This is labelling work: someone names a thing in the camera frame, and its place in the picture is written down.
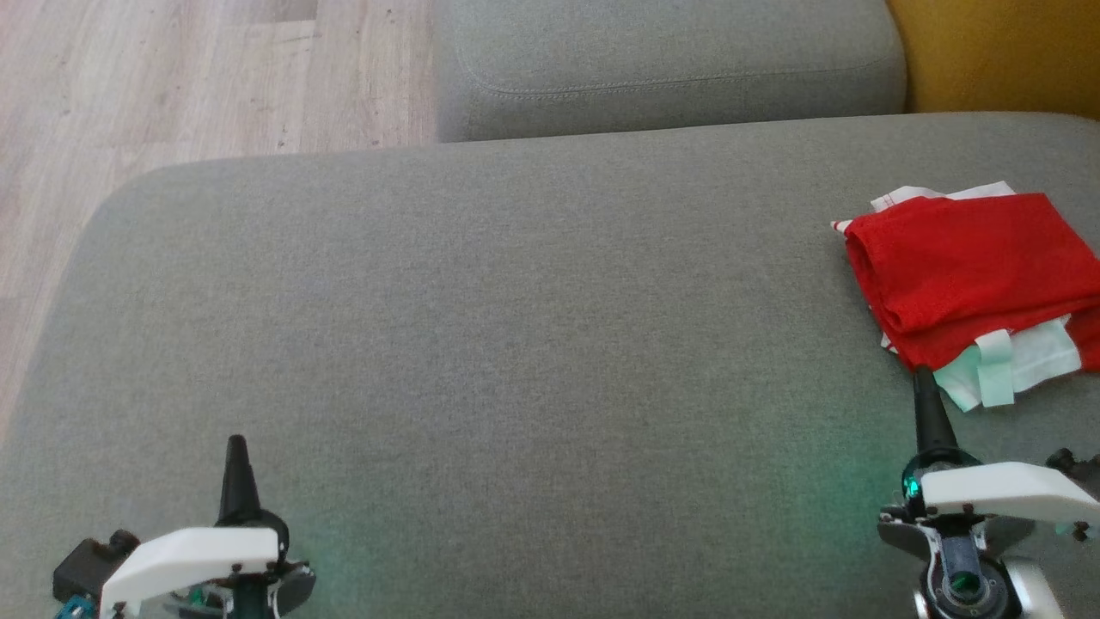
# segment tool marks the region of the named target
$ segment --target stitching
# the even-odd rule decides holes
[[[610,92],[639,92],[646,90],[659,90],[664,88],[681,88],[686,86],[697,86],[704,82],[715,82],[715,81],[729,82],[754,77],[790,77],[790,76],[801,76],[801,75],[856,71],[856,70],[871,68],[875,65],[879,65],[887,60],[893,59],[894,53],[897,51],[898,51],[898,42],[897,40],[893,40],[890,44],[890,49],[882,57],[876,58],[873,60],[860,65],[843,67],[843,68],[821,68],[821,69],[809,69],[809,70],[789,69],[789,70],[774,70],[767,73],[693,75],[679,78],[664,78],[664,79],[654,78],[654,79],[641,79],[634,81],[594,84],[587,86],[562,86],[559,88],[537,89],[537,88],[504,88],[501,86],[493,86],[484,81],[470,67],[469,63],[466,62],[465,54],[463,53],[462,45],[458,41],[454,42],[454,52],[455,52],[454,55],[459,60],[459,66],[470,77],[470,80],[475,86],[477,86],[479,88],[481,88],[482,90],[484,90],[490,95],[502,98],[510,98],[510,99],[563,99],[568,97],[606,95]]]

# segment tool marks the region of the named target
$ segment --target yellow cushion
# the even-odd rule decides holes
[[[889,0],[910,111],[1100,119],[1100,0]]]

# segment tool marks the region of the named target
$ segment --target light wood plank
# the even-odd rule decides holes
[[[0,440],[68,257],[120,185],[433,140],[430,1],[0,2]]]

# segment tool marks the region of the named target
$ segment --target white cloth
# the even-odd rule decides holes
[[[881,212],[920,196],[969,199],[1009,195],[1015,191],[1003,180],[954,194],[906,185],[875,198],[871,208]],[[833,229],[843,234],[850,223],[850,219],[833,221]],[[1068,322],[1066,316],[1012,334],[1004,330],[986,334],[950,364],[936,371],[936,383],[963,411],[979,404],[986,408],[1012,405],[1016,394],[1081,369],[1080,353],[1066,333]],[[886,334],[880,344],[898,353]]]

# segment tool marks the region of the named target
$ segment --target gray fabric surface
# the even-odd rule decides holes
[[[882,0],[441,0],[442,141],[900,112]]]
[[[837,217],[1046,191],[1100,246],[1100,124],[875,117],[211,162],[97,212],[0,454],[4,615],[80,539],[216,517],[244,433],[302,618],[910,617],[913,452]],[[1100,380],[961,416],[988,462],[1100,450]],[[1071,618],[1096,550],[1042,560]]]

